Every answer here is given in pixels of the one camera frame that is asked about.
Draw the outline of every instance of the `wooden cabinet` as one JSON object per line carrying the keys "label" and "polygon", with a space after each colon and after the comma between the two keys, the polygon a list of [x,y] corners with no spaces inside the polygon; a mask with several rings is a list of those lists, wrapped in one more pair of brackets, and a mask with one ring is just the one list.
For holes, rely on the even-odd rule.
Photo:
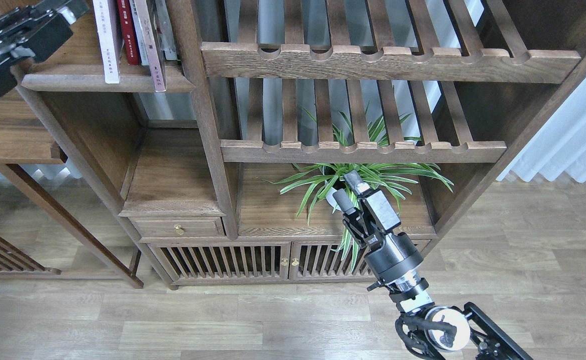
{"label": "wooden cabinet", "polygon": [[[306,43],[302,1],[284,2],[284,41],[276,44],[258,43],[257,0],[242,0],[230,21],[224,2],[212,3],[168,2],[183,58],[181,66],[167,64],[167,85],[190,92],[197,129],[149,126],[130,95],[151,91],[139,66],[124,64],[121,84],[103,84],[89,15],[49,61],[26,71],[18,89],[173,288],[370,276],[361,258],[352,275],[330,251],[342,231],[339,214],[319,203],[310,224],[305,214],[295,219],[299,191],[280,196],[265,181],[292,174],[290,163],[440,164],[455,192],[421,178],[402,203],[401,230],[427,255],[586,76],[586,1],[483,0],[475,27],[464,2],[444,0],[460,48],[441,47],[423,0],[405,2],[417,47],[396,45],[382,1],[365,2],[371,46],[351,44],[341,0],[324,2],[328,46]],[[198,7],[207,8],[198,14]],[[238,23],[236,42],[231,23]],[[237,77],[250,78],[245,129]],[[264,78],[282,79],[275,142],[263,137]],[[313,82],[318,118],[311,142],[302,142],[297,116],[303,79]],[[367,137],[363,79],[375,80],[389,145]],[[350,146],[332,138],[328,80],[344,81]],[[423,141],[403,140],[393,80],[408,82]],[[425,80],[443,94],[433,111]]]}

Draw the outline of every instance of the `brass knob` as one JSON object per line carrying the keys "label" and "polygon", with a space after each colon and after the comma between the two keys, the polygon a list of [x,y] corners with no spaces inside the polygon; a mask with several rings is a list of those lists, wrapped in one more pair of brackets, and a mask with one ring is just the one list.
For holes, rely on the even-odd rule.
{"label": "brass knob", "polygon": [[186,234],[186,231],[184,231],[184,229],[181,227],[181,225],[177,224],[175,226],[173,226],[175,228],[175,233],[177,235],[182,236],[183,234]]}

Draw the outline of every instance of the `white curtain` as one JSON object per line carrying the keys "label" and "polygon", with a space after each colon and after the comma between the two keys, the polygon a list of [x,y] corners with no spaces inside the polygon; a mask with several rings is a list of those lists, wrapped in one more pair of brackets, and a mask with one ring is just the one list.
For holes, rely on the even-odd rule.
{"label": "white curtain", "polygon": [[549,181],[567,173],[586,182],[586,78],[499,175],[513,171],[525,182],[536,174]]}

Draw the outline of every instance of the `slatted cabinet door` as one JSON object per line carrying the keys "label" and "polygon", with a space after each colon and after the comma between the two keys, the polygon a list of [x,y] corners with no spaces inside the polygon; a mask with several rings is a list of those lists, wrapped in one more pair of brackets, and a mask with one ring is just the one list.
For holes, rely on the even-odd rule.
{"label": "slatted cabinet door", "polygon": [[[414,239],[418,251],[423,251],[430,240]],[[293,281],[352,281],[372,279],[373,272],[364,261],[365,251],[355,257],[355,267],[350,268],[353,250],[342,259],[343,250],[337,251],[335,241],[295,242],[291,247],[289,279]]]}
{"label": "slatted cabinet door", "polygon": [[290,243],[149,244],[173,285],[281,283],[288,279]]}

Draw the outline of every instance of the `potted plant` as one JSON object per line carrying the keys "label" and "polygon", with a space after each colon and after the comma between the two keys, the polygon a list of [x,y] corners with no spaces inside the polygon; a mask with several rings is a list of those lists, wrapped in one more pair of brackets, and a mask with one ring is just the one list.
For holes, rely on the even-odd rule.
{"label": "potted plant", "polygon": [[[306,110],[306,113],[317,123],[317,119]],[[348,116],[343,112],[339,112],[348,125],[350,134],[352,134],[352,125]],[[404,114],[400,123],[403,123],[410,114]],[[380,146],[387,146],[388,136],[385,132],[384,127],[384,116],[378,117],[375,121],[368,123],[368,136],[371,141],[377,142]],[[339,142],[342,146],[348,146],[350,134],[345,133],[338,126],[333,125],[333,136],[335,141]],[[405,137],[407,141],[420,141],[420,137]],[[432,163],[373,163],[373,164],[343,164],[343,163],[318,163],[311,164],[308,166],[299,166],[293,164],[298,173],[291,175],[290,177],[284,178],[277,182],[270,182],[276,185],[287,184],[283,187],[279,194],[285,194],[286,192],[295,189],[297,187],[307,187],[306,193],[304,194],[300,207],[295,215],[295,218],[302,214],[302,210],[308,205],[307,223],[311,222],[311,214],[313,208],[318,201],[327,199],[329,195],[330,203],[333,205],[333,210],[338,209],[338,206],[332,201],[332,192],[335,189],[345,189],[350,200],[356,204],[355,194],[343,184],[344,174],[352,170],[357,170],[362,179],[367,182],[373,189],[382,187],[386,189],[391,196],[395,199],[398,209],[401,209],[400,201],[405,199],[404,194],[411,194],[410,189],[403,186],[402,183],[416,184],[417,181],[413,178],[405,176],[425,176],[427,178],[433,178],[440,180],[449,191],[453,182],[442,176],[438,171],[439,166]],[[352,259],[350,263],[350,272],[354,270],[355,262],[357,260],[357,253],[359,248],[357,243],[351,239],[350,233],[344,229],[341,237],[341,244],[337,251],[343,250],[342,260],[348,255],[349,249],[353,247]]]}

